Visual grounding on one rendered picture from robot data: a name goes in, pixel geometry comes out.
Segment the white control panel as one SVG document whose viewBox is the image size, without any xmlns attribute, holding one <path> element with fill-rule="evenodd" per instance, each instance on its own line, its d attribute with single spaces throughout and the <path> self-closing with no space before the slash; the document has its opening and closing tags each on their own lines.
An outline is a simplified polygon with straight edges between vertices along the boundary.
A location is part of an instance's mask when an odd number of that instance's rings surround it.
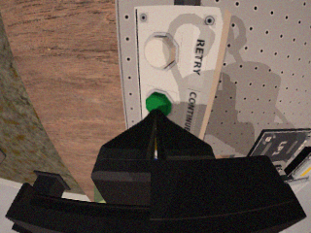
<svg viewBox="0 0 311 233">
<path fill-rule="evenodd" d="M 200 3 L 174 0 L 174 5 L 134 7 L 134 19 L 140 121 L 161 109 L 203 140 L 231 12 Z"/>
</svg>

